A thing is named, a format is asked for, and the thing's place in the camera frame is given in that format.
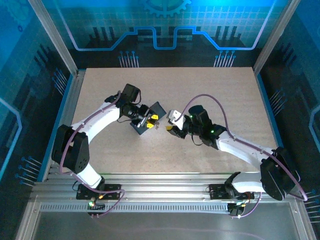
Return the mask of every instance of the robotic arm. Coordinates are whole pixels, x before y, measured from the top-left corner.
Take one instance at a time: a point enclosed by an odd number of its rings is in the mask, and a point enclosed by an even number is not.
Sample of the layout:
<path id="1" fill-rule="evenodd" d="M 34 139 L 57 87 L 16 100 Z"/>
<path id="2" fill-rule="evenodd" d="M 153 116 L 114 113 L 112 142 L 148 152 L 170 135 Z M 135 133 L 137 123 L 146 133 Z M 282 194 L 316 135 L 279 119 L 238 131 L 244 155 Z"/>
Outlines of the robotic arm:
<path id="1" fill-rule="evenodd" d="M 276 157 L 299 182 L 300 177 L 288 152 L 281 147 L 271 149 L 251 143 L 236 137 L 227 128 L 212 124 L 207 111 L 202 105 L 195 105 L 189 110 L 189 115 L 181 118 L 181 113 L 171 110 L 167 116 L 171 126 L 166 130 L 179 138 L 187 135 L 199 136 L 202 143 L 216 150 L 230 153 L 253 165 L 260 172 L 235 172 L 224 183 L 224 186 L 212 186 L 212 196 L 238 198 L 244 197 L 246 192 L 267 193 L 272 198 L 282 201 L 295 186 L 292 179 L 269 155 Z"/>
<path id="2" fill-rule="evenodd" d="M 68 147 L 64 158 L 63 167 L 70 169 L 77 178 L 92 189 L 105 191 L 105 180 L 89 164 L 89 144 L 92 139 L 106 126 L 117 121 L 122 116 L 131 120 L 131 126 L 141 135 L 152 128 L 166 112 L 156 102 L 151 107 L 134 103 L 141 91 L 137 87 L 127 84 L 119 95 L 108 97 L 93 114 L 71 126 L 61 125 L 55 137 L 52 159 L 61 163 L 63 152 L 71 135 L 82 126 L 75 134 Z"/>

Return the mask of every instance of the gear graphic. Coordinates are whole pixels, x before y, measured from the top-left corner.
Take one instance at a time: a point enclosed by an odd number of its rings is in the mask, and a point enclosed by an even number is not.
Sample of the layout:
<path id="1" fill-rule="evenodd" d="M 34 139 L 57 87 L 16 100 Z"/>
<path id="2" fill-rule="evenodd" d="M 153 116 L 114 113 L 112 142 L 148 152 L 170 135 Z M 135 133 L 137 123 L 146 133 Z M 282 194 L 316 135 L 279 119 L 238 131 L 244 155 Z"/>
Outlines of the gear graphic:
<path id="1" fill-rule="evenodd" d="M 0 6 L 6 7 L 11 17 L 20 26 L 23 26 L 29 16 L 30 7 L 27 0 L 0 0 Z"/>
<path id="2" fill-rule="evenodd" d="M 180 14 L 181 10 L 186 9 L 187 4 L 191 4 L 191 0 L 142 0 L 144 10 L 149 10 L 150 14 L 157 17 L 167 16 L 173 17 L 174 14 Z"/>

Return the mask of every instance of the beige work surface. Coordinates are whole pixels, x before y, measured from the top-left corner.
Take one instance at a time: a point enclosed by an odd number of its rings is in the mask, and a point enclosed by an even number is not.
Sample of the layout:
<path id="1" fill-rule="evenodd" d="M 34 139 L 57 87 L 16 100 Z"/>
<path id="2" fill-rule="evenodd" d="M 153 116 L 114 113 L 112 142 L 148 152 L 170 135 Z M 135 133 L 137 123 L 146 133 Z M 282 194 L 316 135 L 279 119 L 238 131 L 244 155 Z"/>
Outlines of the beige work surface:
<path id="1" fill-rule="evenodd" d="M 129 83 L 141 89 L 142 102 L 159 101 L 168 112 L 180 112 L 194 96 L 215 96 L 225 109 L 230 130 L 254 143 L 276 146 L 259 88 L 250 67 L 88 68 L 73 123 L 101 106 L 105 98 Z M 203 105 L 215 124 L 225 126 L 218 105 L 208 97 Z M 166 132 L 167 119 L 159 129 L 142 135 L 129 122 L 113 122 L 90 143 L 90 163 L 98 173 L 232 173 L 256 169 L 237 157 L 205 145 L 196 146 L 190 136 L 180 139 Z"/>

